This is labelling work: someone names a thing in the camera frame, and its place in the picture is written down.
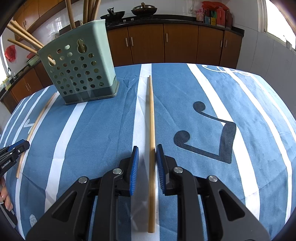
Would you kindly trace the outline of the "person's left hand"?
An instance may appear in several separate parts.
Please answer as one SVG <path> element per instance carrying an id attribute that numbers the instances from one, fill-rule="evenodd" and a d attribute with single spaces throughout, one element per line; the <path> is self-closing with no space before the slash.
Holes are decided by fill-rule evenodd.
<path id="1" fill-rule="evenodd" d="M 8 211 L 13 209 L 13 204 L 11 202 L 4 177 L 1 177 L 1 203 L 5 205 Z"/>

